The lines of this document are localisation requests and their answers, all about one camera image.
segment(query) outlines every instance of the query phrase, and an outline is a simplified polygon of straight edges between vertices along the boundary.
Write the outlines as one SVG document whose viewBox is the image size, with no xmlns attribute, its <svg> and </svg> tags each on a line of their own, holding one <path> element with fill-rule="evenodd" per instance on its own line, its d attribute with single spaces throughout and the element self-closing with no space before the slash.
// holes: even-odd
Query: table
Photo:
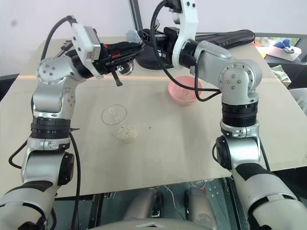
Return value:
<svg viewBox="0 0 307 230">
<path fill-rule="evenodd" d="M 101 41 L 114 43 L 123 39 L 105 37 Z M 50 57 L 58 53 L 63 41 L 51 42 Z M 42 46 L 0 103 L 0 195 L 21 184 L 19 170 L 11 167 L 7 159 L 30 134 L 30 99 L 36 87 L 34 74 Z M 253 59 L 262 68 L 264 77 L 257 88 L 258 120 L 271 169 L 307 165 L 304 113 L 252 44 L 230 52 L 237 58 Z M 170 72 L 174 76 L 189 73 L 187 69 Z M 136 62 L 135 71 L 120 79 L 121 87 L 116 87 L 111 76 L 105 76 L 102 80 L 89 79 L 77 88 L 71 127 L 81 129 L 73 133 L 81 157 L 81 195 L 230 175 L 211 156 L 215 139 L 221 135 L 220 95 L 205 103 L 179 105 L 166 91 L 169 79 L 165 74 L 143 69 Z M 134 142 L 119 142 L 102 123 L 100 115 L 111 104 L 127 108 L 139 133 Z M 21 164 L 23 157 L 24 150 L 15 162 Z M 59 197 L 74 196 L 75 188 L 76 175 L 59 189 Z"/>
</svg>

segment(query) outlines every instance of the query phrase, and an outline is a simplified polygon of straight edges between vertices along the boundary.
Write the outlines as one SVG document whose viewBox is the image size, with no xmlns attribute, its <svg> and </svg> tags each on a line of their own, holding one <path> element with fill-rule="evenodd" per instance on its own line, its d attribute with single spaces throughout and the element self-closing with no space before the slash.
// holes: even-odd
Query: black cable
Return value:
<svg viewBox="0 0 307 230">
<path fill-rule="evenodd" d="M 213 148 L 212 148 L 212 156 L 213 156 L 213 159 L 214 159 L 216 162 L 218 162 L 218 161 L 217 161 L 217 158 L 215 157 L 215 154 L 214 154 L 215 147 L 216 147 L 216 144 L 213 145 Z"/>
<path fill-rule="evenodd" d="M 53 27 L 52 29 L 50 30 L 49 34 L 48 34 L 48 37 L 46 39 L 46 43 L 45 43 L 45 46 L 44 46 L 44 49 L 43 49 L 43 53 L 42 53 L 42 57 L 40 60 L 43 60 L 45 59 L 46 57 L 46 53 L 47 53 L 47 50 L 48 50 L 48 46 L 49 46 L 49 43 L 50 43 L 50 40 L 54 34 L 54 32 L 58 29 L 58 27 L 60 25 L 62 25 L 64 22 L 69 22 L 70 24 L 72 23 L 77 23 L 77 21 L 72 17 L 72 16 L 66 16 L 64 18 L 62 18 L 61 20 L 59 20 Z"/>
<path fill-rule="evenodd" d="M 262 155 L 263 155 L 265 166 L 267 167 L 268 171 L 271 171 L 270 166 L 269 166 L 269 162 L 268 162 L 268 158 L 267 158 L 267 154 L 264 151 L 264 147 L 262 145 L 262 142 L 261 142 L 260 138 L 259 138 L 259 140 L 260 140 L 260 149 L 261 149 L 261 152 L 262 152 Z"/>
<path fill-rule="evenodd" d="M 155 8 L 155 10 L 153 12 L 153 17 L 152 17 L 152 20 L 151 20 L 151 23 L 150 23 L 150 40 L 152 41 L 154 54 L 155 54 L 155 56 L 157 58 L 159 66 L 165 72 L 165 74 L 170 78 L 170 80 L 172 82 L 174 82 L 176 85 L 178 85 L 178 86 L 180 86 L 180 87 L 182 87 L 184 89 L 193 90 L 194 91 L 195 90 L 194 87 L 189 87 L 189 86 L 183 85 L 179 81 L 177 81 L 175 78 L 173 78 L 173 76 L 168 72 L 168 70 L 166 69 L 166 67 L 162 63 L 162 60 L 161 60 L 161 58 L 159 56 L 157 42 L 156 42 L 156 39 L 155 39 L 155 36 L 154 36 L 154 24 L 155 24 L 155 21 L 157 19 L 157 16 L 158 16 L 160 10 L 165 6 L 165 4 L 166 4 L 165 0 L 158 4 L 158 6 Z M 197 90 L 198 91 L 220 92 L 219 89 L 200 89 L 200 88 L 198 88 Z"/>
<path fill-rule="evenodd" d="M 16 150 L 9 158 L 9 164 L 17 169 L 21 169 L 21 166 L 13 162 L 13 158 L 27 145 L 27 140 Z"/>
<path fill-rule="evenodd" d="M 57 225 L 57 215 L 56 215 L 56 212 L 54 211 L 54 208 L 52 208 L 51 210 L 51 216 L 52 216 L 52 226 L 50 230 L 54 230 Z"/>
<path fill-rule="evenodd" d="M 71 132 L 69 133 L 69 136 L 71 138 L 73 150 L 75 151 L 75 156 L 76 156 L 76 161 L 77 161 L 77 190 L 76 190 L 76 199 L 75 199 L 75 205 L 73 208 L 73 214 L 72 214 L 72 220 L 71 220 L 71 230 L 74 230 L 77 213 L 78 213 L 79 200 L 80 200 L 81 166 L 80 166 L 80 156 L 79 156 L 79 151 L 77 148 L 76 141 L 73 138 L 73 135 Z"/>
<path fill-rule="evenodd" d="M 205 102 L 213 97 L 215 97 L 216 95 L 219 95 L 221 93 L 221 91 L 215 92 L 212 95 L 210 95 L 209 97 L 206 98 L 201 98 L 200 95 L 198 94 L 198 64 L 194 63 L 194 67 L 195 67 L 195 78 L 194 78 L 194 88 L 195 88 L 195 95 L 197 100 L 199 100 L 200 102 Z"/>
<path fill-rule="evenodd" d="M 78 230 L 79 230 L 79 212 L 77 212 L 77 224 L 78 224 Z"/>
</svg>

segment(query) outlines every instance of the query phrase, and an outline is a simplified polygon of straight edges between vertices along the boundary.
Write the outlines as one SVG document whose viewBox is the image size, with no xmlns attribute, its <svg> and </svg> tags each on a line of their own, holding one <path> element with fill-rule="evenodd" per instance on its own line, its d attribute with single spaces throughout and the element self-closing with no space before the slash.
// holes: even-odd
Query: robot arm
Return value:
<svg viewBox="0 0 307 230">
<path fill-rule="evenodd" d="M 252 60 L 233 58 L 222 47 L 193 40 L 192 33 L 197 29 L 195 1 L 164 0 L 157 8 L 161 5 L 171 8 L 177 14 L 174 21 L 180 23 L 180 30 L 165 28 L 165 37 L 158 44 L 166 61 L 172 60 L 175 68 L 178 64 L 190 68 L 194 75 L 198 68 L 195 77 L 222 92 L 223 135 L 216 139 L 217 161 L 233 175 L 251 230 L 305 228 L 305 206 L 280 178 L 259 164 L 261 151 L 256 119 L 259 95 L 255 89 L 262 78 L 260 67 Z"/>
<path fill-rule="evenodd" d="M 40 230 L 53 207 L 57 190 L 73 176 L 74 156 L 70 146 L 70 123 L 78 84 L 87 78 L 112 73 L 122 85 L 116 70 L 132 72 L 133 59 L 142 46 L 133 43 L 102 44 L 95 30 L 73 23 L 76 50 L 40 61 L 33 94 L 31 135 L 21 170 L 23 184 L 0 198 L 0 229 Z"/>
</svg>

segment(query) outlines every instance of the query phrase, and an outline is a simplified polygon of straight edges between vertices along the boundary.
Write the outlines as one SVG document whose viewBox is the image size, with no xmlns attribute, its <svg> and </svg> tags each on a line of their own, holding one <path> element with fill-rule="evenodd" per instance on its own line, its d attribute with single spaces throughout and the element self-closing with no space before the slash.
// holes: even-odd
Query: pink bowl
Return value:
<svg viewBox="0 0 307 230">
<path fill-rule="evenodd" d="M 179 81 L 181 84 L 194 87 L 194 77 L 192 76 L 179 76 L 176 77 L 176 80 Z M 198 80 L 198 88 L 202 88 L 201 82 Z M 176 85 L 172 81 L 168 84 L 168 92 L 173 98 L 173 100 L 182 105 L 189 105 L 194 103 L 197 98 L 195 96 L 195 92 L 193 90 L 187 90 L 181 88 L 180 86 Z"/>
</svg>

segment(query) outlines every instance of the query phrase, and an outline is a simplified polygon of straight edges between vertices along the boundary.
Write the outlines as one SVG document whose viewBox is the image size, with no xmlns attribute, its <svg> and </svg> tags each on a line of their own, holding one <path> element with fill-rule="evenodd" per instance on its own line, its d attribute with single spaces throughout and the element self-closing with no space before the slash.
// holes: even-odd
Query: white wall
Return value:
<svg viewBox="0 0 307 230">
<path fill-rule="evenodd" d="M 52 26 L 74 15 L 99 36 L 125 35 L 134 29 L 128 0 L 0 0 L 0 76 L 19 73 Z M 70 38 L 69 23 L 54 38 Z"/>
<path fill-rule="evenodd" d="M 142 23 L 149 27 L 161 0 L 139 0 Z M 250 29 L 258 33 L 307 34 L 307 0 L 196 0 L 199 32 Z M 158 16 L 163 26 L 174 26 L 166 8 Z"/>
</svg>

